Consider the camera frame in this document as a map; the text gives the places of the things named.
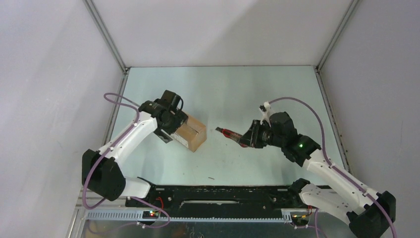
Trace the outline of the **brown cardboard express box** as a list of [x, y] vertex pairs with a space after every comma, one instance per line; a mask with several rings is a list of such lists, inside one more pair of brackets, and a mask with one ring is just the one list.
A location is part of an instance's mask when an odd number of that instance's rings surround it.
[[170, 137], [195, 152], [207, 139], [207, 127], [187, 114], [187, 120]]

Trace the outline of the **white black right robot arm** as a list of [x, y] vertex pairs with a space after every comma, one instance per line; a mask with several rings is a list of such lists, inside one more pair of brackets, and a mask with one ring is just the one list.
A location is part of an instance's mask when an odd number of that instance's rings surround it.
[[250, 148], [279, 147], [289, 161], [321, 177], [333, 190], [325, 192], [299, 179], [294, 182], [297, 188], [288, 193], [294, 207], [314, 206], [347, 224], [358, 238], [379, 238], [395, 221], [396, 198], [388, 191], [377, 192], [337, 167], [318, 143], [297, 132], [286, 112], [254, 120], [238, 143]]

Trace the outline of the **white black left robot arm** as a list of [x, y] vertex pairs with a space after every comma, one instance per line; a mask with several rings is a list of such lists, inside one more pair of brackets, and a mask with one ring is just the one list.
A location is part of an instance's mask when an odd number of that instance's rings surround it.
[[142, 178], [124, 175], [121, 168], [150, 134], [155, 134], [165, 143], [174, 139], [176, 130], [188, 120], [183, 104], [181, 96], [169, 90], [165, 90], [160, 98], [139, 106], [128, 101], [125, 106], [134, 110], [133, 120], [107, 144], [97, 150], [88, 149], [82, 156], [83, 198], [90, 190], [104, 200], [137, 197], [144, 206], [152, 206], [157, 199], [152, 185]]

